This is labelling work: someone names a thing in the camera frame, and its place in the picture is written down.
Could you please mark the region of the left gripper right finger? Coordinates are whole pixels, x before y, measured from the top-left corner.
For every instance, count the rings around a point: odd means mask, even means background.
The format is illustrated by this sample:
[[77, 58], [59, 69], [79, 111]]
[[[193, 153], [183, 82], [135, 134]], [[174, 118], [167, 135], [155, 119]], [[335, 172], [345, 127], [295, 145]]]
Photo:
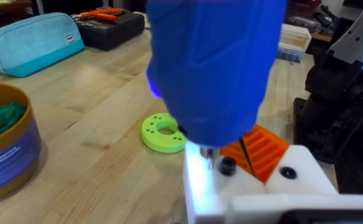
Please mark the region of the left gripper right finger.
[[311, 152], [289, 144], [261, 126], [244, 134], [250, 173], [275, 194], [333, 195], [338, 191]]

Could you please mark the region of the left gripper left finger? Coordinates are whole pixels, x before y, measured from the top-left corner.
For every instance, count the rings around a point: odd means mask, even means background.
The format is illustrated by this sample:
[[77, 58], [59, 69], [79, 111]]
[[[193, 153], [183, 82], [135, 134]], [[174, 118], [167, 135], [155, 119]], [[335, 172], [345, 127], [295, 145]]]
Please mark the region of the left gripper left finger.
[[210, 169], [199, 146], [186, 142], [183, 182], [189, 216], [223, 216], [231, 197], [265, 192], [264, 185], [239, 166], [232, 176], [220, 173], [221, 159]]

